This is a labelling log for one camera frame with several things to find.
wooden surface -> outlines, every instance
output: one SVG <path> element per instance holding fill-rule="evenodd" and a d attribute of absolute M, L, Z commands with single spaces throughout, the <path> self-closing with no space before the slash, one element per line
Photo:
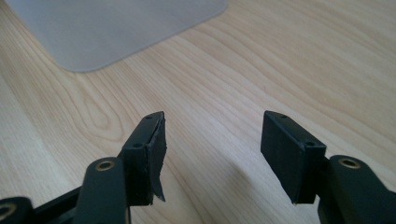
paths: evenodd
<path fill-rule="evenodd" d="M 59 68 L 0 1 L 0 198 L 35 206 L 116 156 L 163 110 L 167 202 L 134 223 L 318 223 L 260 153 L 262 114 L 292 117 L 396 190 L 396 2 L 230 0 L 220 16 L 92 73 Z"/>

gray mat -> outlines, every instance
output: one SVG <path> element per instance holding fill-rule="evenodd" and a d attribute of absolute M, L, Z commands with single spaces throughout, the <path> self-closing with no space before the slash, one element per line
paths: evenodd
<path fill-rule="evenodd" d="M 227 0 L 6 0 L 54 61 L 76 72 L 114 63 L 222 12 Z"/>

light wood tabletop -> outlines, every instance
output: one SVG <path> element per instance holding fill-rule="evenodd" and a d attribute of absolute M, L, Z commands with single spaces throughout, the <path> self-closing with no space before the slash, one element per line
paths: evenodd
<path fill-rule="evenodd" d="M 260 153 L 288 115 L 396 190 L 396 2 L 230 0 L 214 19 L 90 72 L 57 66 L 0 1 L 0 198 L 39 206 L 164 111 L 166 203 L 134 223 L 319 223 Z"/>

wood grain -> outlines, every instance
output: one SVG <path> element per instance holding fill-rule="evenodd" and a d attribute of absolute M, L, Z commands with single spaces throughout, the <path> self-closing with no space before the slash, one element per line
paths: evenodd
<path fill-rule="evenodd" d="M 260 153 L 262 114 L 285 113 L 396 190 L 396 3 L 230 0 L 220 16 L 104 69 L 58 67 L 0 1 L 0 198 L 35 206 L 115 156 L 164 111 L 167 202 L 134 223 L 318 223 Z"/>

wooden table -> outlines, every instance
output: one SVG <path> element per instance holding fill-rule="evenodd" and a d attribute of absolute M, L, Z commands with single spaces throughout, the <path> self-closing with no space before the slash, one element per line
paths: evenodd
<path fill-rule="evenodd" d="M 230 0 L 210 21 L 91 73 L 58 67 L 0 1 L 0 198 L 34 206 L 79 186 L 164 111 L 167 202 L 134 223 L 319 223 L 260 153 L 287 114 L 396 190 L 396 2 Z"/>

